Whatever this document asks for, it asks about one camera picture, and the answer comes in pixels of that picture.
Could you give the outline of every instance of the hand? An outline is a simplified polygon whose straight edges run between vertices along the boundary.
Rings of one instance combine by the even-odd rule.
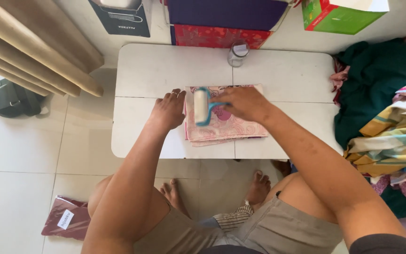
[[[254,87],[227,87],[211,102],[228,102],[224,110],[246,121],[262,124],[269,118],[273,105]]]
[[[163,99],[157,99],[147,123],[167,132],[181,125],[186,117],[183,114],[186,91],[180,91],[173,89]]]

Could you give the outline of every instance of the black box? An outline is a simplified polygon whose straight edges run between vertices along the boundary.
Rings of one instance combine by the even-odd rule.
[[[150,37],[152,0],[133,0],[126,9],[88,1],[107,33]]]

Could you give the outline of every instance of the sleeve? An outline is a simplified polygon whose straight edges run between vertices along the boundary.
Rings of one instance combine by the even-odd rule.
[[[350,254],[406,254],[406,238],[395,234],[370,234],[350,246]]]

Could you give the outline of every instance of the maroon package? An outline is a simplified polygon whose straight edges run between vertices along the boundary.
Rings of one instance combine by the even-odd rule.
[[[84,240],[90,223],[87,202],[56,196],[42,235]]]

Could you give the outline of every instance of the lint roller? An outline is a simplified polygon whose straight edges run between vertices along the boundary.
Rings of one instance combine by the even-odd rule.
[[[200,87],[194,91],[195,124],[206,126],[211,121],[211,110],[218,105],[228,105],[227,102],[209,102],[211,93],[206,87]]]

